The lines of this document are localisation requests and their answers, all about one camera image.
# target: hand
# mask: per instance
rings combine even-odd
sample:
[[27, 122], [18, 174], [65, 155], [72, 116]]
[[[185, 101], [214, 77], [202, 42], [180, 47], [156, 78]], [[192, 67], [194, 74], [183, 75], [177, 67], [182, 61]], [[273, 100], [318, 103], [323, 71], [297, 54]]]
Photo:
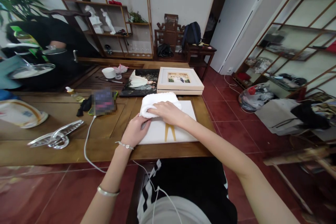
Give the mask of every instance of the hand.
[[162, 117], [165, 123], [182, 127], [186, 120], [190, 118], [186, 113], [184, 113], [182, 110], [179, 110], [173, 103], [169, 101], [161, 101], [153, 105], [156, 107], [156, 109], [150, 108], [148, 109], [148, 112]]
[[[146, 125], [141, 129], [142, 124], [146, 122]], [[139, 116], [139, 113], [128, 123], [127, 128], [122, 136], [121, 142], [131, 147], [135, 147], [147, 134], [151, 120]]]

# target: tiled floor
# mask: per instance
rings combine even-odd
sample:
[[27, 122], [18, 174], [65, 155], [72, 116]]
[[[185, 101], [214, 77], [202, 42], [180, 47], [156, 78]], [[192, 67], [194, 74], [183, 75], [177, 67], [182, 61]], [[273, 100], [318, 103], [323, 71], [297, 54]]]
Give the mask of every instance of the tiled floor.
[[[225, 79], [235, 83], [230, 76]], [[210, 69], [203, 82], [203, 98], [217, 134], [246, 153], [300, 223], [306, 223], [296, 198], [278, 172], [263, 163], [264, 157], [289, 150], [288, 139], [271, 134], [254, 114], [243, 112], [237, 102], [238, 93], [230, 89], [226, 81], [224, 76]], [[106, 170], [109, 163], [96, 165]], [[310, 206], [325, 214], [323, 197], [310, 177], [295, 164], [280, 168], [294, 181], [294, 187], [304, 195]], [[126, 222], [137, 170], [137, 165], [127, 166], [110, 223]], [[229, 184], [229, 198], [238, 211], [238, 222], [256, 224], [238, 177], [228, 168], [224, 167], [224, 170]], [[0, 224], [80, 223], [103, 176], [88, 163], [0, 167]]]

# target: smartphone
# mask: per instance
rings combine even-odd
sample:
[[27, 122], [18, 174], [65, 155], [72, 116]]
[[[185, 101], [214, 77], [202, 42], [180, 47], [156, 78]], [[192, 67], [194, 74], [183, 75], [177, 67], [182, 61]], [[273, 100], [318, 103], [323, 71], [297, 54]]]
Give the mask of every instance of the smartphone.
[[88, 114], [91, 116], [102, 116], [111, 114], [116, 110], [117, 91], [103, 89], [92, 94], [92, 106]]

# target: chair backrest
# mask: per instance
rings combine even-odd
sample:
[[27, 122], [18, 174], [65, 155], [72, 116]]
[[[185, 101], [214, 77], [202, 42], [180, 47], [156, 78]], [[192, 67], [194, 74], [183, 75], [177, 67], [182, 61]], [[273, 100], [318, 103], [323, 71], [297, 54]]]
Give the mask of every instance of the chair backrest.
[[165, 14], [165, 23], [157, 23], [158, 30], [154, 30], [155, 41], [154, 41], [154, 54], [156, 54], [157, 47], [160, 44], [169, 44], [171, 50], [175, 52], [176, 46], [182, 45], [184, 26], [181, 27], [178, 22], [178, 15]]
[[77, 31], [83, 33], [81, 27], [79, 26], [78, 22], [76, 21], [76, 16], [81, 16], [83, 18], [89, 18], [91, 17], [90, 12], [78, 12], [75, 10], [62, 10], [62, 9], [55, 9], [55, 10], [42, 10], [43, 14], [48, 15], [50, 18], [53, 18], [53, 15], [61, 15], [65, 18], [65, 20], [68, 22], [69, 25], [74, 27]]

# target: white statue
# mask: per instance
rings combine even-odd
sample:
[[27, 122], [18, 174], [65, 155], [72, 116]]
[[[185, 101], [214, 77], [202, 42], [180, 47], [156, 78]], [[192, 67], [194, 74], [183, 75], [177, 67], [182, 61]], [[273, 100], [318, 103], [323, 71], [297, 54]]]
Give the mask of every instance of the white statue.
[[91, 17], [89, 17], [89, 19], [90, 19], [90, 22], [93, 26], [95, 33], [100, 33], [100, 34], [103, 33], [104, 31], [101, 28], [103, 23], [100, 21], [99, 17], [96, 16], [96, 12], [94, 8], [92, 8], [90, 5], [86, 5], [85, 10], [91, 13]]
[[111, 23], [111, 19], [109, 18], [109, 16], [107, 15], [107, 12], [105, 12], [103, 9], [100, 9], [103, 13], [103, 16], [105, 17], [105, 21], [106, 21], [106, 24], [107, 26], [111, 29], [111, 33], [110, 34], [115, 34], [116, 31]]

